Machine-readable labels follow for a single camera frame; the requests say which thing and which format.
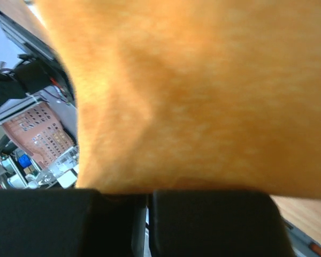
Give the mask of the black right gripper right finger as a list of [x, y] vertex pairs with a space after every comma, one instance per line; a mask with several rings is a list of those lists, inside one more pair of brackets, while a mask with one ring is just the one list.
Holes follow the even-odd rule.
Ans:
[[294, 256], [265, 193], [156, 191], [149, 210], [152, 256]]

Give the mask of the yellow pillowcase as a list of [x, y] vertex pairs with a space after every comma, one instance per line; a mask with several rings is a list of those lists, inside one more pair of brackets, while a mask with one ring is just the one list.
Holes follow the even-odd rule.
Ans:
[[321, 1], [36, 1], [76, 91], [79, 188], [321, 199]]

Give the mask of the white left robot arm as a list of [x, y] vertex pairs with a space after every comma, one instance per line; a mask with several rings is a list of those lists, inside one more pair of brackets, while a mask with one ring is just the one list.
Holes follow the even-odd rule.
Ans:
[[9, 99], [23, 99], [52, 84], [54, 71], [41, 59], [23, 55], [12, 69], [0, 69], [0, 107]]

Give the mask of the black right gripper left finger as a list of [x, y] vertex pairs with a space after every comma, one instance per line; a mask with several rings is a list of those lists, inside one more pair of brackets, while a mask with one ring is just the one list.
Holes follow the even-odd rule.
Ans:
[[143, 256], [135, 201], [96, 190], [0, 190], [0, 256]]

